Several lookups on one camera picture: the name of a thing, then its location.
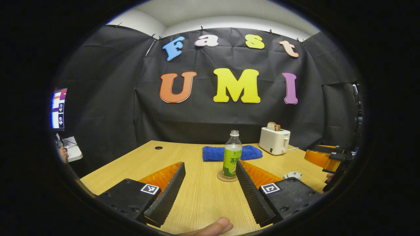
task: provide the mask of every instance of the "yellow letter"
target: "yellow letter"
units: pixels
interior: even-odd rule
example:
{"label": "yellow letter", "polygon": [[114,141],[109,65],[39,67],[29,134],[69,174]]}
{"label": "yellow letter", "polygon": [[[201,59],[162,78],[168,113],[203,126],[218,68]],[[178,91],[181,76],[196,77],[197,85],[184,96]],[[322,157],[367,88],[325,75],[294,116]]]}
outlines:
{"label": "yellow letter", "polygon": [[241,95],[242,90],[244,95],[241,97],[241,101],[249,103],[259,103],[261,101],[257,91],[257,76],[260,74],[258,71],[246,69],[242,72],[239,80],[227,68],[215,69],[214,73],[217,75],[217,94],[213,97],[213,101],[229,101],[229,97],[226,95],[226,88],[235,102]]}
{"label": "yellow letter", "polygon": [[245,39],[247,40],[245,43],[248,47],[262,49],[264,48],[264,43],[262,42],[263,39],[258,35],[247,34],[245,35]]}

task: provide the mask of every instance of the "white wall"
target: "white wall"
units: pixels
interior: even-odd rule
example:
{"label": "white wall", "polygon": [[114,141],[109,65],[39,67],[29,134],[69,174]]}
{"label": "white wall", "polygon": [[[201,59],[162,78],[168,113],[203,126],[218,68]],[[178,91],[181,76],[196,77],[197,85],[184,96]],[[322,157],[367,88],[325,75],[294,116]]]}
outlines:
{"label": "white wall", "polygon": [[147,35],[154,35],[158,39],[159,36],[166,37],[173,34],[178,34],[191,30],[210,28],[246,28],[269,31],[270,29],[275,34],[281,34],[290,38],[307,39],[311,34],[300,31],[296,28],[260,18],[248,16],[214,16],[200,18],[192,21],[186,21],[171,27],[164,26],[155,18],[135,9],[128,10],[108,24],[129,27],[141,31]]}
{"label": "white wall", "polygon": [[308,33],[300,31],[296,28],[278,22],[248,16],[214,16],[193,21],[186,21],[166,28],[162,37],[191,30],[198,30],[201,29],[201,26],[203,26],[204,29],[225,27],[258,29],[263,31],[269,31],[271,29],[275,34],[281,34],[293,39],[299,38],[299,40],[307,39],[310,37]]}
{"label": "white wall", "polygon": [[136,29],[150,36],[155,34],[154,38],[156,39],[159,38],[159,35],[162,36],[166,29],[166,26],[155,18],[135,9],[128,10],[107,23],[107,25],[118,24]]}

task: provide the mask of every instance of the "wooden table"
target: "wooden table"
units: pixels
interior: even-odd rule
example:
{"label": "wooden table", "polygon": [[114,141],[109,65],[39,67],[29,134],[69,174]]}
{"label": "wooden table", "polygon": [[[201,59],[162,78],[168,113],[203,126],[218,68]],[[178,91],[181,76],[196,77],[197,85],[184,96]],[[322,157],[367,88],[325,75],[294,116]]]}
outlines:
{"label": "wooden table", "polygon": [[[259,148],[258,144],[250,145]],[[163,149],[156,150],[156,146],[162,146]],[[239,182],[223,182],[217,178],[216,174],[222,169],[222,162],[203,162],[204,146],[206,145],[150,141],[88,174],[81,181],[94,194],[99,195],[125,178],[139,180],[183,161],[185,179],[160,230],[173,234],[193,231],[206,227],[221,216],[229,218],[234,225],[224,236],[260,230],[261,227],[255,223]],[[303,173],[302,182],[322,193],[326,173],[321,167],[304,160],[304,151],[295,149],[274,156],[259,149],[262,150],[263,157],[247,162],[280,178],[290,171],[299,171]]]}

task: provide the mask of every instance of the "black fabric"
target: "black fabric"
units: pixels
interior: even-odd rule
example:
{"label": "black fabric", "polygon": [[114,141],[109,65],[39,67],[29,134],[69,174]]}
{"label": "black fabric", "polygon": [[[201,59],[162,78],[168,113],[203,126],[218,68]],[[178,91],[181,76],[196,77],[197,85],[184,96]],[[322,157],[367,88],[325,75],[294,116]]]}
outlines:
{"label": "black fabric", "polygon": [[[195,46],[205,34],[218,36],[219,45]],[[249,48],[247,34],[261,36],[265,47]],[[179,36],[185,37],[182,53],[167,61],[163,46]],[[298,58],[286,53],[282,40],[295,46]],[[228,102],[214,102],[218,68],[230,69],[237,79],[245,69],[257,70],[261,102],[234,102],[228,92]],[[197,73],[189,98],[161,100],[160,77],[178,74],[172,89],[178,94],[187,71]],[[284,102],[284,72],[297,76],[297,104]],[[315,144],[348,146],[356,79],[338,47],[320,34],[300,43],[253,29],[217,28],[158,41],[133,29],[105,26],[74,53],[57,87],[68,87],[63,136],[74,135],[79,144],[84,157],[71,165],[82,177],[150,140],[222,144],[237,129],[242,143],[258,143],[269,121],[291,131],[289,143],[303,150]]]}
{"label": "black fabric", "polygon": [[139,31],[104,26],[68,60],[58,88],[68,87],[62,136],[75,136],[84,175],[137,147],[133,126],[134,75],[153,43]]}
{"label": "black fabric", "polygon": [[305,40],[304,45],[323,84],[326,116],[321,143],[350,148],[357,116],[352,84],[360,80],[359,71],[346,53],[322,32]]}
{"label": "black fabric", "polygon": [[[194,42],[199,36],[206,34],[218,36],[219,45],[196,47]],[[247,34],[261,36],[265,47],[255,49],[246,46]],[[166,61],[167,53],[162,47],[179,36],[185,37],[182,41],[182,53],[171,61]],[[295,52],[299,53],[298,58],[293,58],[285,52],[284,47],[279,44],[282,40],[287,40],[295,46]],[[336,142],[330,139],[336,136],[346,141],[347,139],[341,135],[348,135],[348,132],[336,134],[337,131],[342,132],[342,129],[330,131],[329,127],[326,128],[326,121],[330,122],[326,115],[330,115],[335,106],[339,106],[344,113],[335,114],[333,120],[341,119],[342,122],[347,122],[348,118],[344,116],[351,113],[348,111],[350,104],[342,104],[342,100],[334,101],[331,97],[333,93],[323,89],[322,85],[326,79],[329,83],[342,83],[354,81],[354,77],[323,76],[328,68],[321,67],[318,71],[315,59],[308,53],[306,43],[302,44],[295,39],[252,29],[196,30],[164,38],[155,43],[144,58],[141,76],[136,81],[135,127],[138,145],[150,139],[220,144],[228,139],[232,129],[239,130],[243,143],[256,143],[259,142],[261,127],[266,126],[269,121],[274,121],[281,124],[283,129],[290,130],[290,144],[303,150],[311,145],[320,144],[324,132],[330,136],[325,139],[326,142]],[[259,71],[257,88],[261,102],[250,104],[243,103],[240,99],[237,102],[232,99],[226,103],[214,102],[217,76],[213,71],[217,68],[230,69],[237,79],[245,69]],[[173,83],[173,93],[177,94],[182,90],[181,74],[186,71],[197,73],[192,82],[189,98],[181,103],[166,103],[159,99],[160,77],[166,73],[178,74]],[[282,76],[283,72],[297,76],[298,104],[284,102],[286,83]],[[340,92],[344,91],[338,92],[340,96],[349,95]]]}

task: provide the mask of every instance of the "blue towel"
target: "blue towel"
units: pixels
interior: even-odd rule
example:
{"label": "blue towel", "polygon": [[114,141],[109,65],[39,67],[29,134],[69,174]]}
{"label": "blue towel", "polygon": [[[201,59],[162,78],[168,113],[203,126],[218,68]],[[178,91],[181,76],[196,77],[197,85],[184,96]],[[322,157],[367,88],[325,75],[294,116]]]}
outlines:
{"label": "blue towel", "polygon": [[[203,161],[223,161],[225,155],[224,147],[209,147],[203,148]],[[263,153],[258,148],[245,145],[242,147],[241,160],[252,160],[263,157]]]}

